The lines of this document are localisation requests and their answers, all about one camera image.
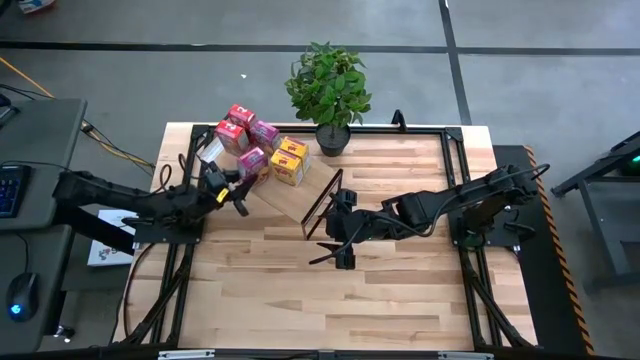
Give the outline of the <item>black computer mouse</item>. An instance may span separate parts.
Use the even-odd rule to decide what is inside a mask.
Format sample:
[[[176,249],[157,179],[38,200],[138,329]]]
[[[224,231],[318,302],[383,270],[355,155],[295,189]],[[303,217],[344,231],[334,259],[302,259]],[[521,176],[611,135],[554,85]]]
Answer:
[[[39,306],[38,281],[36,273],[24,272],[10,282],[6,292],[6,307],[12,321],[26,322],[36,314]]]

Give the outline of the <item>grey desk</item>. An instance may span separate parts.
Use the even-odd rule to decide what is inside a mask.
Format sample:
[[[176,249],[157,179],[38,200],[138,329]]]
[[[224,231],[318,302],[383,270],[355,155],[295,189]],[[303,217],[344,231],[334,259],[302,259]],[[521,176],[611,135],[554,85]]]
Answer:
[[[0,218],[0,232],[49,226],[56,211],[53,197],[61,172],[68,169],[87,102],[81,99],[31,100],[13,104],[13,115],[0,130],[0,167],[32,168],[26,194],[15,218]]]
[[[71,245],[71,229],[64,225],[0,234],[0,356],[35,352],[43,338],[55,332],[64,304],[61,287]],[[7,292],[23,271],[38,275],[38,308],[30,320],[15,322],[9,316]]]

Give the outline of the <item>black mat with hazard stripe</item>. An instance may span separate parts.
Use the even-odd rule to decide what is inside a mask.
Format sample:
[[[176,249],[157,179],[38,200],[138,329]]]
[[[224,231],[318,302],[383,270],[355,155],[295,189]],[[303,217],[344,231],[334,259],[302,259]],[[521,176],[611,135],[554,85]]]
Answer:
[[[595,353],[543,180],[528,183],[533,200],[506,211],[500,230],[519,237],[517,257],[538,344],[573,355]]]

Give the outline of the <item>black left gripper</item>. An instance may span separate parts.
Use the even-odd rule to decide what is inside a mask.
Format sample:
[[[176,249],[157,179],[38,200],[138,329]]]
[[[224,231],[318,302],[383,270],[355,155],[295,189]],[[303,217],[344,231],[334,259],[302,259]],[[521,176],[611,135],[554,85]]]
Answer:
[[[226,203],[231,203],[242,217],[249,215],[244,198],[258,180],[257,175],[240,180],[237,170],[209,169],[202,173],[201,180],[204,188],[198,195],[197,205],[203,213],[219,210]]]

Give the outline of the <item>white and blue shoe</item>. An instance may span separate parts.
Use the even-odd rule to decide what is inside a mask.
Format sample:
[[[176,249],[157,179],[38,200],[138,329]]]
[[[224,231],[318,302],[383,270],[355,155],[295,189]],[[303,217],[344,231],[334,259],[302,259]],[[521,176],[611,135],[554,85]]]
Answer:
[[[31,14],[53,5],[56,0],[17,0],[20,10],[24,14]]]

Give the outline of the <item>grey metal stand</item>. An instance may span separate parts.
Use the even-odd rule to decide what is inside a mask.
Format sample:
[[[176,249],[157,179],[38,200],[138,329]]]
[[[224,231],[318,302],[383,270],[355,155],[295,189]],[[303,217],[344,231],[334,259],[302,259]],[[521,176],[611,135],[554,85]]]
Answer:
[[[640,284],[624,247],[640,246],[640,131],[614,145],[604,157],[551,189],[561,198],[580,192],[609,274],[584,284],[588,293]]]

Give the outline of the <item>silver aluminium bracket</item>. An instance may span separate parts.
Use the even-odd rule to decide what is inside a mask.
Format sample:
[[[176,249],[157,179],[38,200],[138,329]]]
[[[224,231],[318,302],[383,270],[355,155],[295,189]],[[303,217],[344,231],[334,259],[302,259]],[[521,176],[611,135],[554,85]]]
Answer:
[[[171,350],[158,353],[157,360],[214,360],[214,349]]]
[[[441,351],[438,360],[495,360],[491,353]]]

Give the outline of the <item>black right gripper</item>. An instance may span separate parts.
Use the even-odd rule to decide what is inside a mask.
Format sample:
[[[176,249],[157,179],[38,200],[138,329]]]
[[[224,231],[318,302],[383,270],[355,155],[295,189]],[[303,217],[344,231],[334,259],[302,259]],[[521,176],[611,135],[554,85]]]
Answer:
[[[353,245],[366,240],[383,237],[381,211],[356,209],[357,194],[349,189],[339,189],[329,194],[329,205],[324,211],[325,232],[333,244],[318,243],[329,251],[328,255],[309,261],[316,265],[333,258],[340,270],[354,270],[356,255]]]

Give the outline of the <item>purple cereal box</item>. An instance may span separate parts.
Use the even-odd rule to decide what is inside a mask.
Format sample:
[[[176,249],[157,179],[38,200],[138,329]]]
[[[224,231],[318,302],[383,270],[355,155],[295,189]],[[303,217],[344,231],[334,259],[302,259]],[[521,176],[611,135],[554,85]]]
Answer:
[[[256,121],[250,128],[253,142],[266,153],[273,153],[280,147],[280,131],[262,120]]]
[[[256,182],[264,181],[269,174],[269,159],[259,147],[253,147],[237,158],[237,169],[242,180],[256,178]]]

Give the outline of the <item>white printed booklet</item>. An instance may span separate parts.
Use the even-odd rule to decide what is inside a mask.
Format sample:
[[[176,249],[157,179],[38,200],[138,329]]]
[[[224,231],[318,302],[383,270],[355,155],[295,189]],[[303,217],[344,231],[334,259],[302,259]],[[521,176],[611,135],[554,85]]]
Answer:
[[[106,221],[111,225],[124,230],[125,232],[134,235],[135,229],[131,226],[125,225],[122,220],[124,218],[137,218],[138,215],[131,211],[126,210],[112,210],[104,209],[98,212],[98,218]],[[100,241],[93,240],[89,251],[87,265],[89,267],[103,267],[103,266],[119,266],[130,265],[133,261],[133,256],[125,254],[113,247],[109,247],[101,243]]]

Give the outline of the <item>yellow cereal box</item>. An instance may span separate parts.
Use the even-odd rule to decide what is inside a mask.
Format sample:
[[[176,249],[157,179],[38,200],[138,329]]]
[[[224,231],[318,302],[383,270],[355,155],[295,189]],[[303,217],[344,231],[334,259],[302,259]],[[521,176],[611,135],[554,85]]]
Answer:
[[[309,146],[306,143],[296,138],[285,136],[281,141],[280,148],[300,158],[305,169],[310,166]]]
[[[298,186],[303,179],[302,160],[281,149],[277,149],[270,159],[275,177],[288,185]]]

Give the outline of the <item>black desk device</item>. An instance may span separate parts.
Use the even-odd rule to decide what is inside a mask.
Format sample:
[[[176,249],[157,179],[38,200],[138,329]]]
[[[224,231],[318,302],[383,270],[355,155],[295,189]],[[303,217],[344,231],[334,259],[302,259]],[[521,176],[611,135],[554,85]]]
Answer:
[[[7,96],[0,94],[0,130],[6,126],[13,115],[18,113],[20,109],[14,106]]]

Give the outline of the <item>black keyboard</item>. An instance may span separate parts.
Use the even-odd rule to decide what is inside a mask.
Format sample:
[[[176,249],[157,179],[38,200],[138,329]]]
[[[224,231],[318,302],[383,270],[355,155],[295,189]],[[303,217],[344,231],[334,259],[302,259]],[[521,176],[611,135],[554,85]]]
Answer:
[[[0,167],[0,218],[15,218],[20,210],[32,168],[27,165]]]

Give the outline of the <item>red cereal box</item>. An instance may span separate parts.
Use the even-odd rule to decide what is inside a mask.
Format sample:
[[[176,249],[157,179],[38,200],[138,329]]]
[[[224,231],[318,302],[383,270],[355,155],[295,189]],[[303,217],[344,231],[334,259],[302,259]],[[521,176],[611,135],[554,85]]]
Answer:
[[[227,112],[226,119],[233,124],[250,129],[256,121],[256,114],[240,104],[233,104]]]
[[[241,156],[249,148],[249,138],[246,130],[240,125],[222,120],[216,126],[215,134],[224,149],[235,156]]]

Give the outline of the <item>green potted plant black pot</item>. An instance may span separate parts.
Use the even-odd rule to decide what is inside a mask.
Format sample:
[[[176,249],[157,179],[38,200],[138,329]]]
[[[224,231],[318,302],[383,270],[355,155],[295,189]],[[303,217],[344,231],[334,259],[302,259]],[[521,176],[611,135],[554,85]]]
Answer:
[[[316,142],[327,157],[343,153],[351,139],[350,126],[361,125],[371,110],[365,68],[359,53],[316,42],[291,63],[284,86],[295,117],[316,126]]]

